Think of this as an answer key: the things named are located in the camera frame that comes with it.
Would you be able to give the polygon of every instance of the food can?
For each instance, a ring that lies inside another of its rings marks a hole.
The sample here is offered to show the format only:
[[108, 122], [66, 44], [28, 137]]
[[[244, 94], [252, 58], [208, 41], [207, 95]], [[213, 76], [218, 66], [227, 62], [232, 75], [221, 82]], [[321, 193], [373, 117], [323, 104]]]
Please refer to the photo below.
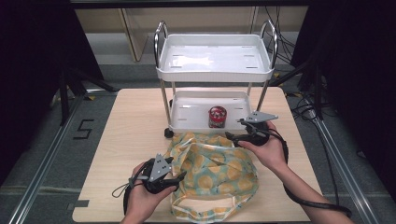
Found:
[[209, 110], [209, 128], [224, 128], [227, 119], [227, 110], [219, 105]]

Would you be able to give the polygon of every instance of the gray floor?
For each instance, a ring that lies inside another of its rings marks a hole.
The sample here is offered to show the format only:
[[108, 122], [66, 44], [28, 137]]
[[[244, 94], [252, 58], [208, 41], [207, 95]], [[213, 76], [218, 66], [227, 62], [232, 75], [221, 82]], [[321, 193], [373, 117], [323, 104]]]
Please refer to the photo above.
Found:
[[[108, 45], [109, 38], [113, 40], [110, 46]], [[145, 51], [141, 63], [134, 63], [129, 55], [124, 35], [91, 35], [89, 39], [107, 83], [118, 88], [159, 88], [153, 65], [153, 55], [149, 50]], [[150, 42], [148, 45], [147, 49], [152, 49]], [[281, 75], [285, 74], [283, 71], [292, 69], [291, 66], [282, 62], [279, 62], [276, 68], [282, 70], [276, 71]], [[284, 83], [281, 88], [287, 93], [297, 92], [296, 83], [299, 78], [299, 76], [294, 77]], [[90, 83], [87, 83], [87, 87], [89, 89], [96, 88]], [[108, 92], [88, 95], [94, 95], [94, 98], [86, 98], [79, 105], [53, 164], [40, 186], [25, 223], [74, 223], [72, 219], [74, 204], [77, 202], [97, 144], [105, 128], [106, 119], [116, 98], [115, 94]], [[288, 96], [287, 100], [290, 109], [304, 104], [301, 102], [302, 98], [298, 96]], [[71, 98], [69, 101], [70, 104], [73, 104], [76, 100]], [[343, 121], [336, 116], [336, 111], [331, 107], [326, 107], [324, 112], [325, 124], [345, 159], [347, 167], [373, 208], [373, 214], [377, 217], [378, 223], [394, 223], [396, 220], [395, 202], [389, 197], [367, 160], [356, 155], [359, 148]], [[75, 139], [75, 137], [85, 134], [78, 132], [78, 126], [84, 119], [91, 120], [83, 124], [83, 128], [92, 129], [90, 137], [82, 140]], [[52, 109], [49, 109], [47, 118], [39, 128], [30, 148], [21, 155], [20, 160], [0, 189], [0, 223], [7, 223], [21, 196], [31, 183], [40, 162], [51, 147], [52, 140], [60, 128], [60, 121], [60, 102], [56, 100]], [[295, 121], [322, 192], [332, 202], [335, 202], [334, 187], [319, 133], [312, 122], [304, 120], [302, 117]], [[353, 221], [364, 223], [365, 218], [358, 211], [359, 207], [352, 200], [350, 191], [334, 163], [332, 163], [332, 168], [340, 204], [352, 210]]]

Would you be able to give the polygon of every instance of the metal rail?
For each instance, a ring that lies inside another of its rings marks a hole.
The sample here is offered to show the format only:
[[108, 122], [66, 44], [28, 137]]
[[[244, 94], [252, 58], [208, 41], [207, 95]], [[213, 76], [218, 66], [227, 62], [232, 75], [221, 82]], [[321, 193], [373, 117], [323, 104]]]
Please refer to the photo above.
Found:
[[26, 219], [30, 208], [35, 201], [35, 197], [40, 189], [40, 186], [46, 177], [56, 154], [64, 140], [64, 135], [66, 134], [67, 130], [69, 129], [71, 120], [73, 119], [78, 106], [81, 104], [84, 96], [76, 96], [75, 102], [72, 105], [71, 113], [69, 118], [65, 121], [64, 125], [60, 127], [58, 132], [56, 133], [49, 150], [47, 151], [43, 161], [41, 162], [40, 166], [38, 167], [37, 171], [35, 172], [35, 176], [33, 177], [29, 187], [24, 192], [20, 202], [16, 206], [10, 220], [9, 224], [20, 224], [23, 223]]
[[364, 223], [367, 224], [379, 223], [373, 207], [370, 205], [370, 202], [367, 200], [366, 196], [361, 190], [361, 187], [356, 181], [356, 178], [353, 176], [351, 170], [349, 169], [347, 162], [344, 160], [344, 157], [342, 156], [340, 150], [332, 139], [332, 136], [330, 135], [326, 124], [323, 120], [316, 117], [315, 111], [310, 110], [310, 113], [312, 118], [316, 118], [314, 119], [314, 122], [318, 125], [318, 128], [320, 129], [320, 132], [327, 143], [329, 155], [332, 158], [332, 161], [334, 162], [335, 167], [337, 168], [341, 178], [343, 179], [346, 189], [348, 190], [350, 197], [355, 203], [358, 212], [361, 214], [361, 219], [364, 221]]

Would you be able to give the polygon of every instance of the black cable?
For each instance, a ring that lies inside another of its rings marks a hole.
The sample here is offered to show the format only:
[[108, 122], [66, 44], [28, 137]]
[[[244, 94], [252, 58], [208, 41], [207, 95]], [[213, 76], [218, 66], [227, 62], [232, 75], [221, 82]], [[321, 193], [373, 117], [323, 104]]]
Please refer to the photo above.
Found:
[[[268, 131], [265, 130], [259, 130], [256, 127], [254, 127], [253, 125], [247, 123], [247, 125], [249, 125], [251, 128], [253, 128], [254, 130], [256, 130], [256, 132], [259, 133], [264, 133], [264, 134], [269, 134], [272, 135], [273, 137], [277, 138], [283, 147], [283, 152], [284, 152], [284, 156], [285, 156], [285, 162], [288, 163], [289, 161], [289, 149], [287, 146], [286, 141], [283, 139], [283, 137], [279, 134], [279, 132], [277, 130], [274, 129], [269, 129]], [[331, 203], [315, 203], [315, 202], [310, 202], [304, 199], [301, 199], [299, 197], [297, 197], [296, 195], [294, 195], [285, 185], [283, 185], [286, 194], [296, 203], [304, 205], [304, 206], [309, 206], [309, 207], [314, 207], [314, 208], [321, 208], [321, 209], [330, 209], [330, 210], [334, 210], [334, 211], [338, 211], [338, 212], [342, 212], [345, 213], [347, 217], [351, 217], [352, 216], [352, 212], [344, 207], [339, 205], [338, 201], [337, 204], [331, 204]]]
[[[273, 53], [273, 51], [272, 51], [271, 49], [269, 49], [269, 48], [266, 48], [266, 49], [267, 49], [267, 51], [268, 51], [269, 53]], [[283, 56], [283, 55], [277, 54], [276, 57], [277, 57], [278, 59], [282, 60], [282, 61], [285, 62], [285, 63], [290, 63], [290, 61], [287, 61], [288, 58], [286, 58], [286, 57]]]
[[[332, 179], [332, 185], [333, 185], [333, 188], [334, 188], [336, 204], [338, 205], [339, 204], [338, 188], [337, 188], [337, 184], [336, 184], [335, 179], [334, 179], [334, 173], [333, 173], [333, 170], [332, 170], [332, 164], [330, 163], [329, 151], [326, 148], [326, 144], [324, 143], [323, 136], [320, 134], [320, 130], [319, 130], [318, 126], [313, 121], [313, 119], [315, 119], [317, 116], [314, 116], [313, 118], [308, 118], [308, 117], [306, 117], [304, 115], [304, 113], [307, 112], [307, 111], [310, 111], [310, 110], [314, 110], [315, 111], [315, 107], [313, 106], [312, 103], [308, 103], [308, 104], [305, 104], [305, 105], [299, 105], [304, 99], [307, 99], [307, 96], [305, 96], [302, 100], [300, 100], [299, 103], [297, 104], [297, 106], [291, 111], [294, 112], [294, 113], [298, 113], [299, 116], [302, 117], [303, 120], [310, 121], [315, 126], [315, 128], [317, 129], [318, 137], [319, 137], [319, 140], [320, 140], [320, 142], [321, 142], [321, 144], [323, 146], [323, 149], [324, 149], [324, 152], [325, 152], [325, 156], [326, 156], [326, 161], [328, 163], [329, 172], [330, 172], [330, 176], [331, 176], [331, 179]], [[303, 110], [302, 112], [300, 112], [299, 108], [302, 108], [302, 107], [305, 107], [305, 106], [307, 106], [307, 108], [305, 110]]]
[[[270, 19], [271, 21], [273, 21], [273, 19], [272, 19], [270, 13], [269, 13], [269, 11], [268, 11], [268, 8], [267, 8], [267, 7], [264, 7], [264, 8], [265, 8], [265, 11], [267, 12], [267, 15], [268, 15], [269, 19]], [[283, 50], [285, 51], [286, 58], [287, 58], [287, 61], [285, 61], [285, 60], [282, 60], [282, 61], [284, 61], [285, 63], [290, 63], [290, 57], [292, 56], [292, 53], [290, 52], [290, 50], [289, 50], [289, 48], [288, 48], [288, 45], [291, 46], [291, 47], [293, 47], [293, 48], [295, 47], [295, 45], [292, 44], [289, 40], [287, 40], [287, 39], [282, 35], [282, 33], [281, 33], [281, 31], [280, 31], [279, 15], [280, 15], [280, 7], [276, 7], [276, 23], [275, 23], [276, 34], [278, 35], [279, 40], [280, 40], [280, 42], [282, 43], [282, 48], [283, 48]]]
[[290, 69], [290, 70], [283, 70], [283, 69], [278, 69], [278, 68], [275, 68], [274, 70], [275, 70], [275, 71], [278, 71], [278, 72], [286, 72], [286, 73], [288, 73], [288, 72], [291, 72], [291, 71], [293, 71], [294, 69]]
[[[274, 38], [274, 36], [272, 34], [268, 33], [268, 31], [266, 31], [265, 33], [267, 33], [269, 36]], [[285, 37], [283, 37], [283, 35], [280, 32], [276, 32], [276, 34], [279, 36], [279, 38], [282, 38], [281, 41], [283, 41], [285, 45], [289, 45], [292, 48], [295, 47], [295, 44], [291, 43], [289, 40], [287, 40]]]
[[[112, 195], [114, 198], [119, 198], [119, 197], [121, 196], [121, 194], [122, 194], [129, 186], [131, 186], [131, 188], [133, 189], [134, 187], [136, 187], [136, 186], [138, 186], [138, 185], [142, 185], [143, 183], [135, 184], [134, 182], [135, 182], [136, 179], [139, 177], [139, 174], [142, 173], [142, 171], [143, 171], [144, 169], [146, 169], [146, 167], [148, 166], [148, 164], [149, 164], [149, 162], [146, 161], [146, 162], [142, 165], [142, 167], [140, 167], [140, 169], [137, 171], [137, 173], [136, 173], [133, 177], [129, 178], [129, 183], [124, 184], [124, 185], [121, 185], [121, 186], [119, 186], [118, 188], [114, 189], [113, 192], [111, 193], [111, 195]], [[120, 192], [120, 194], [115, 195], [116, 191], [119, 190], [119, 189], [121, 189], [121, 188], [123, 188], [123, 189], [122, 189], [122, 191]]]

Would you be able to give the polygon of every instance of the metal frame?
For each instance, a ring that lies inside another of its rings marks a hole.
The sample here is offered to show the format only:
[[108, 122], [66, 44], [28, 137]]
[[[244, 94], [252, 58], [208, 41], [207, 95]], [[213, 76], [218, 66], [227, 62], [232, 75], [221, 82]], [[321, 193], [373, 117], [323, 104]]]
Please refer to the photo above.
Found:
[[15, 208], [13, 214], [8, 223], [23, 223], [26, 219], [27, 214], [30, 211], [30, 208], [35, 201], [35, 197], [39, 192], [39, 188], [44, 181], [50, 167], [59, 151], [59, 148], [64, 140], [64, 136], [69, 129], [70, 123], [76, 114], [78, 106], [82, 103], [84, 96], [77, 96], [75, 102], [72, 105], [71, 113], [68, 119], [65, 121], [64, 125], [56, 133], [55, 138], [53, 139], [49, 150], [47, 151], [43, 161], [41, 162], [40, 166], [38, 167], [37, 171], [35, 172], [35, 176], [33, 177], [31, 183], [27, 187], [26, 191], [24, 192], [20, 202], [18, 203], [17, 207]]
[[340, 153], [338, 146], [335, 144], [332, 136], [330, 135], [329, 130], [326, 127], [323, 119], [319, 119], [314, 110], [310, 110], [310, 114], [314, 119], [316, 125], [320, 130], [320, 133], [323, 135], [324, 140], [326, 141], [327, 148], [329, 151], [329, 155], [332, 158], [332, 161], [337, 168], [341, 178], [343, 179], [344, 184], [346, 185], [346, 189], [348, 190], [350, 197], [358, 209], [358, 212], [361, 215], [361, 219], [364, 223], [377, 224], [379, 223], [378, 217], [376, 216], [373, 207], [370, 202], [364, 195], [361, 187], [359, 186], [357, 180], [353, 176], [350, 168], [347, 165], [347, 162], [344, 160], [343, 156]]
[[[262, 41], [264, 41], [263, 38], [265, 35], [265, 28], [267, 27], [268, 24], [271, 27], [271, 30], [273, 33], [273, 38], [274, 38], [273, 54], [272, 54], [272, 57], [271, 57], [272, 59], [271, 59], [271, 63], [270, 63], [270, 70], [273, 70], [275, 68], [275, 64], [276, 64], [278, 37], [277, 37], [276, 28], [273, 25], [273, 23], [271, 22], [271, 20], [267, 20], [263, 23], [262, 30], [260, 32], [260, 39]], [[160, 32], [162, 30], [163, 30], [164, 39], [166, 40], [166, 38], [168, 37], [168, 29], [166, 27], [165, 21], [160, 21], [160, 23], [158, 24], [157, 30], [154, 33], [154, 58], [155, 58], [155, 65], [157, 68], [161, 67], [160, 66], [161, 55], [160, 55], [160, 50], [159, 50], [159, 40], [160, 40]], [[262, 84], [262, 94], [260, 95], [259, 103], [256, 108], [257, 111], [260, 111], [260, 109], [262, 108], [262, 101], [264, 100], [264, 96], [265, 96], [265, 93], [267, 92], [269, 83], [270, 83], [270, 79], [266, 80]], [[165, 83], [162, 78], [160, 78], [160, 86], [161, 86], [161, 92], [163, 94], [163, 104], [165, 106], [166, 118], [168, 120], [168, 126], [170, 126], [171, 125], [170, 106], [168, 104], [168, 99], [166, 96]], [[250, 94], [251, 87], [252, 87], [252, 83], [250, 82], [250, 83], [248, 83], [248, 86], [247, 86], [247, 95]], [[175, 82], [172, 82], [172, 90], [173, 90], [173, 94], [175, 94], [176, 93]]]

